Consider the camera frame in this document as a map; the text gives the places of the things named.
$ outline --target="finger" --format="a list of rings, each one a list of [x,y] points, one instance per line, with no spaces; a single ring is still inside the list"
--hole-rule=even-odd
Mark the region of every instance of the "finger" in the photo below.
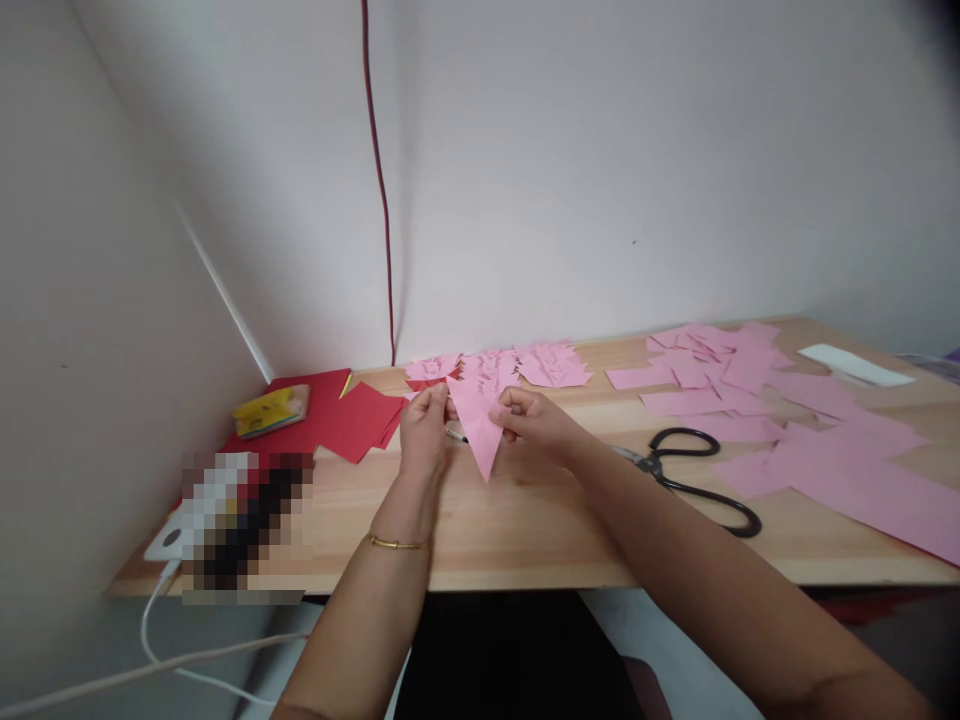
[[[425,388],[417,393],[416,397],[414,397],[407,406],[407,412],[410,413],[411,417],[424,416],[427,408],[430,407],[430,396],[430,388]]]
[[[430,406],[427,408],[427,417],[434,418],[443,425],[443,411],[447,406],[447,393],[449,388],[445,382],[434,385],[429,388],[432,391],[430,397]]]
[[[537,399],[537,393],[524,390],[518,387],[508,387],[500,395],[500,404],[507,407],[519,407],[522,414],[530,409],[533,401]]]
[[[447,412],[444,416],[447,420],[459,420],[460,415],[457,412],[456,405],[453,404],[453,398],[447,398]]]
[[[529,427],[529,423],[532,422],[530,418],[524,417],[523,415],[514,415],[507,408],[502,410],[492,410],[490,412],[490,420],[494,425],[499,425],[504,430],[509,430],[515,433],[516,435],[523,435],[523,431]]]

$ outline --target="red cable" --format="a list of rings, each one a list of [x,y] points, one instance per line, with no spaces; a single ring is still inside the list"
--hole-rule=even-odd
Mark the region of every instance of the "red cable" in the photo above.
[[[393,337],[393,265],[390,262],[390,211],[387,209],[387,190],[383,185],[383,167],[380,165],[380,143],[377,142],[377,118],[373,114],[373,90],[370,88],[370,30],[367,20],[367,0],[360,0],[363,11],[363,75],[367,83],[367,110],[370,113],[370,135],[373,137],[373,156],[377,160],[377,179],[380,181],[380,199],[383,201],[383,232],[387,243],[387,301],[390,306],[390,367],[397,364],[397,343]]]

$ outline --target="white wall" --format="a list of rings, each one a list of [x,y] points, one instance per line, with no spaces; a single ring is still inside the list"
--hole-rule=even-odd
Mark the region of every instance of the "white wall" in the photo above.
[[[263,380],[65,2],[0,3],[0,107],[3,706],[144,664],[143,601],[100,595],[178,496],[181,453],[215,449]],[[158,652],[255,636],[268,614],[163,601]],[[165,676],[55,716],[233,705]]]
[[[388,358],[359,3],[78,0],[278,373]],[[802,312],[960,344],[960,166],[896,0],[372,3],[400,359]]]

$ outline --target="table surface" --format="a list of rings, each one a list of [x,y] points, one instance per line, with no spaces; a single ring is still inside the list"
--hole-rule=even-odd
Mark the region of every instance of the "table surface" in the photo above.
[[[894,388],[849,386],[861,407],[912,425],[931,445],[893,462],[960,490],[960,387],[908,363],[859,345],[839,331],[812,320],[767,320],[781,328],[776,344],[800,371],[825,375],[826,368],[797,354],[816,343],[857,353],[916,382]],[[722,325],[733,329],[737,324]],[[669,419],[646,412],[639,390],[615,390],[604,370],[645,365],[645,335],[581,343],[577,349],[593,378],[583,387],[552,390],[549,395],[581,425],[604,442],[645,452],[647,442]],[[408,391],[402,368],[354,376],[388,395]],[[792,420],[819,428],[813,413],[781,400],[764,388],[762,397],[777,421]],[[450,440],[448,472],[434,540],[431,590],[503,590],[522,588],[595,588],[634,586],[636,581],[611,536],[587,505],[576,480],[523,443],[503,443],[489,484],[484,483],[470,449]],[[711,470],[712,462],[754,452],[760,443],[724,443],[716,458],[669,459],[668,474],[688,485],[738,498]],[[400,435],[384,450],[372,449],[352,465],[320,448],[316,453],[312,497],[302,514],[290,520],[312,534],[312,557],[290,557],[282,550],[261,562],[251,589],[296,589],[330,593],[358,542],[367,532],[400,461]],[[652,479],[638,476],[638,482]],[[681,494],[703,512],[737,524],[739,515],[714,503]],[[763,520],[763,532],[745,542],[800,585],[957,585],[960,568],[850,520],[793,489],[750,501]],[[108,589],[111,595],[148,595],[162,563],[143,560],[151,532]],[[169,593],[181,592],[178,578]]]

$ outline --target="black scissor handle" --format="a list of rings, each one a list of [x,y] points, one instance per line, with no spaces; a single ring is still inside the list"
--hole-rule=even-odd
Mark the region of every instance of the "black scissor handle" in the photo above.
[[[704,440],[710,447],[703,450],[680,450],[679,448],[664,448],[661,450],[660,443],[662,443],[671,435],[692,435],[693,437],[698,437],[701,440]],[[710,455],[716,455],[720,452],[720,443],[718,443],[712,436],[707,435],[701,430],[694,430],[693,428],[667,428],[666,430],[661,430],[653,436],[653,440],[650,441],[650,449],[653,450],[651,454],[654,457],[664,457],[665,455],[709,457]]]
[[[656,478],[656,480],[658,483],[664,487],[670,488],[671,490],[689,493],[691,495],[696,495],[697,497],[706,498],[707,500],[713,500],[714,502],[726,505],[727,507],[733,508],[739,512],[747,519],[746,525],[741,525],[740,527],[731,527],[730,525],[720,526],[731,535],[742,538],[750,538],[756,537],[760,534],[760,531],[763,530],[763,523],[760,522],[760,516],[746,505],[741,502],[737,502],[733,498],[728,498],[726,495],[719,495],[718,493],[710,492],[709,490],[703,490],[701,488],[691,487],[690,485],[684,485],[683,483],[678,483],[662,476]]]

